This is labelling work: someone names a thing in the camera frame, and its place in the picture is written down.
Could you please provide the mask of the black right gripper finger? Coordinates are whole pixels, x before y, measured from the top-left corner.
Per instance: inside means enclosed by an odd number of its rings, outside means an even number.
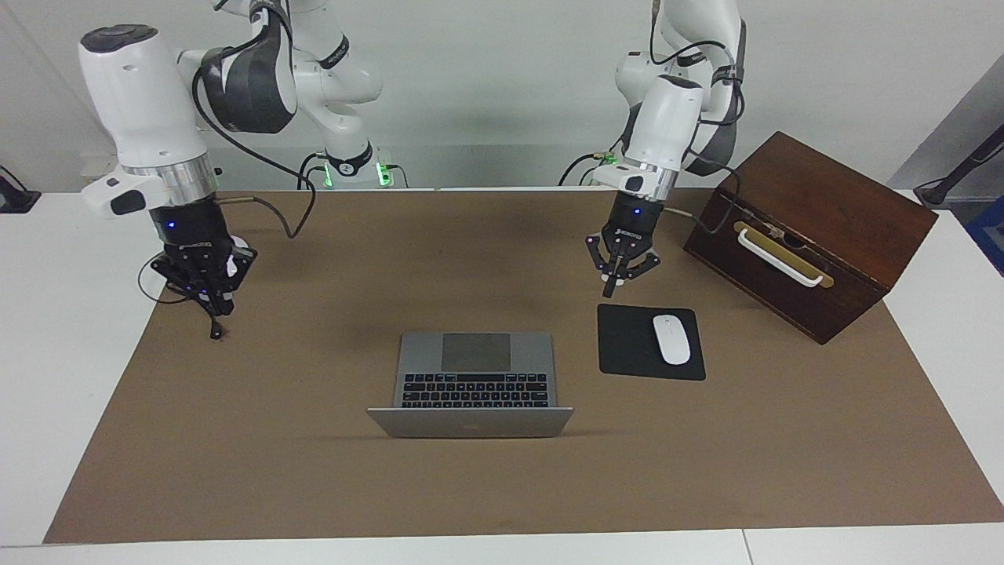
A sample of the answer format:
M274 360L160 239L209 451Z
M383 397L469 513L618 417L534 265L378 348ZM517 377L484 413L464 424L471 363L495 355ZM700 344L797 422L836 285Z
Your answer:
M258 251L244 246L208 247L208 314L225 317L234 310L233 294L239 289Z
M187 299L210 303L213 297L212 251L162 251L151 268L164 276L169 287Z

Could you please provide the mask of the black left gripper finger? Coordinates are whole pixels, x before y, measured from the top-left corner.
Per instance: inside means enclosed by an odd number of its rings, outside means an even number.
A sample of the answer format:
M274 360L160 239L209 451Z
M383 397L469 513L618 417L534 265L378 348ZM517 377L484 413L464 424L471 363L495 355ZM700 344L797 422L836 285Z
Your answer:
M600 274L600 279L605 283L602 296L605 299L612 299L617 287L623 285L623 278L621 278L618 272L618 264L620 264L621 260L620 255L614 254L611 257L605 257L605 255L600 253L600 251L606 249L606 241L602 235L587 235L585 237L585 246L587 246L589 257L591 257L596 271Z
M652 247L625 246L618 257L618 282L625 283L662 264L662 258Z

